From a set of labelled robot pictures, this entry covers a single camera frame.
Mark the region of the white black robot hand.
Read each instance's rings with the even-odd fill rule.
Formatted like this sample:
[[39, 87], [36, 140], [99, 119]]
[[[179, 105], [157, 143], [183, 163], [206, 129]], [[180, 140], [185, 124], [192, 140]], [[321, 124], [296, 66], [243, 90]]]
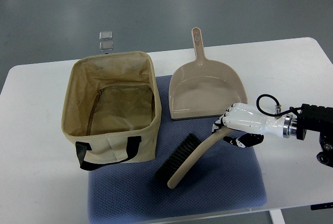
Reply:
[[273, 113], [260, 112], [257, 107], [235, 103], [218, 118], [212, 126], [212, 133], [223, 128], [234, 130], [223, 137], [223, 140], [241, 148], [252, 147], [263, 142], [265, 134], [274, 134], [280, 138], [288, 138], [286, 118], [276, 117]]

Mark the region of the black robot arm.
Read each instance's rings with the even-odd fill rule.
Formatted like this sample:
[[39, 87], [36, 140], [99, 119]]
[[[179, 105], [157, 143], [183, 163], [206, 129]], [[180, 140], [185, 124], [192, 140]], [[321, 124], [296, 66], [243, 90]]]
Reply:
[[[268, 113], [260, 106], [260, 100], [268, 97], [275, 102], [275, 113]], [[322, 151], [316, 155], [317, 160], [328, 167], [332, 167], [332, 108], [302, 104], [300, 107], [289, 107], [281, 111], [278, 99], [269, 94], [262, 94], [256, 100], [256, 107], [260, 113], [267, 117], [282, 120], [278, 133], [282, 137], [295, 136], [298, 140], [304, 140], [306, 132], [319, 133], [319, 144]]]

